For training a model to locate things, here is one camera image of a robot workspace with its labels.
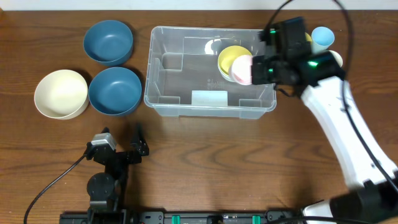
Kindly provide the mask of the pink cup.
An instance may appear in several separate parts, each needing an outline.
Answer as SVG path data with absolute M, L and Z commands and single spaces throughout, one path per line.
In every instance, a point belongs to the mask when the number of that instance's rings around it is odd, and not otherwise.
M 240 85 L 251 85 L 252 55 L 237 57 L 229 68 L 229 76 Z

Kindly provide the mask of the small yellow bowl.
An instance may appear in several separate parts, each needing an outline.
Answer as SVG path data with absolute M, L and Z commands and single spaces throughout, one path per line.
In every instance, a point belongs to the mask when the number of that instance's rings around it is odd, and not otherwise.
M 229 77 L 229 68 L 232 66 L 233 62 L 242 55 L 252 55 L 252 53 L 239 45 L 232 45 L 225 48 L 218 56 L 218 68 L 224 75 Z

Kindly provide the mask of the cream cup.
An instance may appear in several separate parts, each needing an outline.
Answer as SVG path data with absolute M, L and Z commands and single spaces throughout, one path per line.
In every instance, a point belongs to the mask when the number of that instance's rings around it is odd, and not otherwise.
M 343 66 L 342 56 L 338 52 L 335 52 L 334 50 L 329 50 L 329 52 L 333 55 L 338 65 L 342 67 Z

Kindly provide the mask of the small white bowl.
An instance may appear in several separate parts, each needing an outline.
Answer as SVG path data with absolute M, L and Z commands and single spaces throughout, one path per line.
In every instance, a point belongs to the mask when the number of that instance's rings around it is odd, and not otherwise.
M 220 67 L 218 67 L 218 70 L 220 71 L 221 76 L 222 76 L 225 80 L 227 80 L 227 81 L 229 81 L 229 82 L 234 82 L 234 80 L 233 80 L 227 73 L 225 73 Z

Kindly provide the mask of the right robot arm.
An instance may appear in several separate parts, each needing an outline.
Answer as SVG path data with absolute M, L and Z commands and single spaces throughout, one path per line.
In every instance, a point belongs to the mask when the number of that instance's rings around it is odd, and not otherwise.
M 306 206 L 295 221 L 379 223 L 397 216 L 397 165 L 370 132 L 333 53 L 288 59 L 256 56 L 251 75 L 254 85 L 275 83 L 295 88 L 320 123 L 349 188 L 347 194 Z

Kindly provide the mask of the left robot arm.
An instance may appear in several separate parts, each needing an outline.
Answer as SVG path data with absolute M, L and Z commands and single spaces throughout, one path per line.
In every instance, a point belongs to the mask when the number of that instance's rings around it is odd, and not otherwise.
M 108 128 L 87 143 L 84 156 L 104 166 L 104 172 L 93 175 L 87 183 L 90 196 L 88 223 L 134 223 L 134 214 L 124 207 L 129 166 L 142 162 L 149 147 L 141 125 L 137 125 L 129 143 L 131 150 L 116 150 L 116 140 Z

